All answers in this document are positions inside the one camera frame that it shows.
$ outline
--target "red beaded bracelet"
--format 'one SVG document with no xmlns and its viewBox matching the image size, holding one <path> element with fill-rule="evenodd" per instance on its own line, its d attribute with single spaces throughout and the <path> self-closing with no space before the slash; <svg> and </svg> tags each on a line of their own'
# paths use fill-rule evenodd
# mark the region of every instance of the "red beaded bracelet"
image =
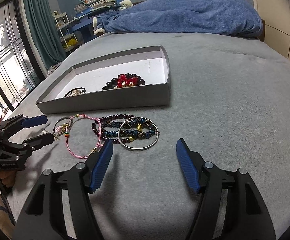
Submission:
<svg viewBox="0 0 290 240">
<path fill-rule="evenodd" d="M 112 78 L 110 82 L 106 83 L 106 86 L 103 87 L 102 90 L 141 85 L 145 85 L 145 80 L 136 74 L 126 73 L 118 75 L 117 78 Z"/>
</svg>

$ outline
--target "blue desk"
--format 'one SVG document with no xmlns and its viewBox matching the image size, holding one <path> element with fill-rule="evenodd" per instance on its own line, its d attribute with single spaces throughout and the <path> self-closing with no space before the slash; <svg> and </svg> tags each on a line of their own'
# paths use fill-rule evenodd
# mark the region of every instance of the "blue desk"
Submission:
<svg viewBox="0 0 290 240">
<path fill-rule="evenodd" d="M 112 6 L 110 8 L 99 8 L 98 10 L 92 11 L 91 8 L 87 8 L 81 13 L 77 13 L 76 17 L 80 17 L 82 15 L 86 15 L 86 17 L 83 17 L 80 19 L 80 23 L 74 25 L 73 27 L 69 27 L 68 30 L 70 33 L 80 31 L 83 37 L 84 42 L 91 41 L 92 39 L 95 39 L 97 36 L 96 35 L 91 35 L 91 32 L 89 31 L 88 26 L 90 24 L 93 24 L 93 17 L 100 15 L 103 12 L 108 11 L 109 9 L 115 9 L 120 7 L 119 3 L 122 0 L 116 0 L 117 6 Z"/>
<path fill-rule="evenodd" d="M 92 39 L 96 38 L 96 35 L 91 35 L 89 31 L 89 25 L 93 24 L 93 18 L 87 18 L 82 22 L 74 25 L 73 27 L 68 28 L 70 33 L 80 31 L 84 40 L 84 43 L 91 41 Z"/>
<path fill-rule="evenodd" d="M 106 7 L 106 8 L 99 8 L 98 10 L 92 11 L 87 13 L 86 17 L 83 17 L 80 19 L 80 23 L 74 25 L 73 27 L 69 27 L 68 30 L 70 33 L 80 31 L 84 40 L 84 43 L 91 41 L 92 39 L 95 39 L 96 35 L 91 35 L 91 32 L 89 31 L 88 26 L 90 24 L 93 24 L 93 17 L 100 15 L 109 9 L 115 9 L 120 6 L 112 6 L 112 7 Z"/>
</svg>

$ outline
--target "bracelet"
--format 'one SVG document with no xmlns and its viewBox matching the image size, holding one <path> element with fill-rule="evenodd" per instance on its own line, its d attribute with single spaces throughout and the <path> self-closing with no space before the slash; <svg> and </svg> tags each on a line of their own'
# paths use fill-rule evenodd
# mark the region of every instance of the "bracelet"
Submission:
<svg viewBox="0 0 290 240">
<path fill-rule="evenodd" d="M 98 118 L 95 118 L 95 117 L 89 117 L 87 116 L 86 114 L 76 114 L 72 117 L 70 117 L 69 119 L 69 122 L 70 120 L 73 122 L 73 119 L 74 118 L 79 118 L 79 117 L 83 117 L 83 118 L 87 118 L 87 119 L 90 119 L 90 120 L 93 120 L 93 121 L 97 121 L 98 122 L 98 125 L 99 125 L 99 130 L 101 130 L 101 121 L 100 119 Z M 65 126 L 65 142 L 66 142 L 66 148 L 67 150 L 70 152 L 70 154 L 76 158 L 79 158 L 79 159 L 87 159 L 88 156 L 80 156 L 80 155 L 76 155 L 75 153 L 73 153 L 71 151 L 71 149 L 69 148 L 69 145 L 68 145 L 68 138 L 69 138 L 69 125 L 66 125 Z M 94 149 L 91 150 L 90 154 L 93 154 L 94 152 L 96 152 L 100 147 L 102 147 L 103 145 L 101 144 L 101 134 L 99 133 L 99 136 L 98 136 L 98 141 L 97 141 L 97 144 L 96 144 L 96 147 Z"/>
<path fill-rule="evenodd" d="M 143 125 L 145 125 L 145 124 L 146 124 L 146 126 L 148 124 L 150 124 L 150 127 L 153 126 L 154 128 L 149 130 L 149 132 L 143 132 L 143 131 L 137 132 L 137 137 L 139 137 L 139 138 L 144 138 L 144 137 L 145 138 L 149 138 L 150 136 L 156 134 L 156 140 L 152 144 L 150 144 L 150 145 L 148 145 L 146 147 L 141 147 L 141 148 L 133 148 L 133 147 L 130 147 L 130 146 L 127 146 L 126 144 L 124 144 L 123 140 L 120 138 L 120 136 L 121 136 L 120 132 L 121 132 L 122 128 L 126 127 L 126 125 L 131 127 L 132 125 L 135 125 L 135 124 L 137 124 L 137 130 L 136 131 L 138 131 L 139 128 L 142 129 Z M 140 117 L 140 116 L 139 117 L 131 117 L 128 120 L 126 120 L 125 122 L 123 122 L 122 125 L 118 129 L 118 135 L 117 135 L 118 141 L 120 142 L 120 144 L 124 148 L 132 150 L 132 151 L 142 151 L 142 150 L 146 150 L 146 149 L 151 148 L 152 146 L 154 146 L 157 143 L 158 136 L 159 136 L 159 131 L 158 131 L 157 126 L 150 119 L 147 119 L 147 118 L 144 118 L 144 117 Z"/>
<path fill-rule="evenodd" d="M 102 90 L 108 90 L 113 88 L 133 87 L 145 85 L 145 80 L 136 74 L 120 74 L 117 78 L 112 78 L 110 82 L 107 82 Z"/>
<path fill-rule="evenodd" d="M 61 126 L 58 126 L 56 128 L 56 125 L 60 122 L 60 121 L 63 121 L 65 119 L 69 119 L 67 123 L 63 123 Z M 63 117 L 61 119 L 59 119 L 55 125 L 54 125 L 54 128 L 53 128 L 53 135 L 55 136 L 55 138 L 58 138 L 59 136 L 61 136 L 63 133 L 65 133 L 65 126 L 68 126 L 69 128 L 72 126 L 73 124 L 73 119 L 70 119 L 70 116 L 66 116 L 66 117 Z"/>
<path fill-rule="evenodd" d="M 86 92 L 85 88 L 74 88 L 70 90 L 69 92 L 67 92 L 64 97 L 66 98 L 66 97 L 77 96 L 77 95 L 84 94 L 85 92 Z"/>
<path fill-rule="evenodd" d="M 104 129 L 104 127 L 117 127 L 117 128 L 119 128 L 121 126 L 122 122 L 113 122 L 111 120 L 129 119 L 130 117 L 133 117 L 133 115 L 129 115 L 129 114 L 116 114 L 115 115 L 114 114 L 114 115 L 100 118 L 100 120 L 101 120 L 101 140 L 105 141 L 107 138 L 117 137 L 118 131 L 106 131 Z M 96 128 L 96 123 L 92 123 L 92 130 L 97 136 L 99 135 L 99 131 Z M 113 142 L 113 144 L 120 143 L 119 140 L 117 140 L 117 139 L 110 138 L 110 140 Z M 134 138 L 129 137 L 129 138 L 124 139 L 123 142 L 130 143 L 133 140 L 134 140 Z"/>
<path fill-rule="evenodd" d="M 117 139 L 112 139 L 111 137 L 118 137 L 118 131 L 106 131 L 104 127 L 117 127 L 119 128 L 122 125 L 122 122 L 114 122 L 111 120 L 114 119 L 129 119 L 131 117 L 134 117 L 134 115 L 129 115 L 129 114 L 116 114 L 113 116 L 106 116 L 102 117 L 101 120 L 101 139 L 102 141 L 105 141 L 106 139 L 110 139 L 113 144 L 120 144 L 120 141 Z M 122 138 L 123 143 L 130 143 L 134 141 L 137 138 L 145 138 L 149 139 L 152 135 L 155 134 L 155 128 L 152 125 L 151 122 L 147 120 L 143 120 L 144 123 L 133 123 L 133 124 L 128 124 L 126 123 L 124 128 L 131 128 L 132 126 L 137 127 L 137 129 L 130 129 L 130 130 L 121 130 L 120 136 L 127 136 L 127 138 Z M 149 129 L 149 133 L 146 134 L 145 132 L 142 131 L 142 128 L 146 127 Z M 99 135 L 99 131 L 96 128 L 96 123 L 92 123 L 92 130 L 96 134 L 96 136 Z"/>
</svg>

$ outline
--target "window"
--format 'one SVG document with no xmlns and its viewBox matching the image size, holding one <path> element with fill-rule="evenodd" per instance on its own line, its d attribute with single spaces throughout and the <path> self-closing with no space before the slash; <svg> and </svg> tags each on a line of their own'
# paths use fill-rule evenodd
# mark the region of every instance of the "window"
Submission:
<svg viewBox="0 0 290 240">
<path fill-rule="evenodd" d="M 6 119 L 41 81 L 25 50 L 26 37 L 21 37 L 17 10 L 17 0 L 0 6 L 0 87 L 7 98 L 3 100 L 0 95 L 0 120 Z"/>
</svg>

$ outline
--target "human hand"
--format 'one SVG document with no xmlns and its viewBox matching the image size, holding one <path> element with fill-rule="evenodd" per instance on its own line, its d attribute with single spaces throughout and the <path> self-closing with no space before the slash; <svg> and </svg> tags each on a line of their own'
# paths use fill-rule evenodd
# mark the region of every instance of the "human hand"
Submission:
<svg viewBox="0 0 290 240">
<path fill-rule="evenodd" d="M 6 187 L 13 187 L 15 183 L 16 171 L 0 171 L 0 179 Z"/>
</svg>

